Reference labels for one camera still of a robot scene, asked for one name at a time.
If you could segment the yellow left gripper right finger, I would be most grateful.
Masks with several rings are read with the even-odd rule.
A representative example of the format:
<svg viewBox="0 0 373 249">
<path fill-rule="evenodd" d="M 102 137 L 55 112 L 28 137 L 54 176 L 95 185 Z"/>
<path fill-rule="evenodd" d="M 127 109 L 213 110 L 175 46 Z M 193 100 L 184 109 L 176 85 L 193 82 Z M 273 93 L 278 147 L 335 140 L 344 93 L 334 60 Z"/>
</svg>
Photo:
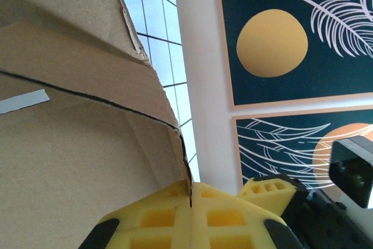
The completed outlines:
<svg viewBox="0 0 373 249">
<path fill-rule="evenodd" d="M 301 248 L 285 221 L 204 183 L 192 187 L 192 248 Z"/>
</svg>

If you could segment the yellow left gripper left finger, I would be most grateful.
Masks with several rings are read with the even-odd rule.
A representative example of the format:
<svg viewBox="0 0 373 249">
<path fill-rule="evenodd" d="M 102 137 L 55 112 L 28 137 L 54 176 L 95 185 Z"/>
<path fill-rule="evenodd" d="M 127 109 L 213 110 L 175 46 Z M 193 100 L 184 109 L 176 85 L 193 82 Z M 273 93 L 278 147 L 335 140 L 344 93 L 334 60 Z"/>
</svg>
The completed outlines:
<svg viewBox="0 0 373 249">
<path fill-rule="evenodd" d="M 105 215 L 80 248 L 189 248 L 191 207 L 186 181 L 177 181 Z"/>
</svg>

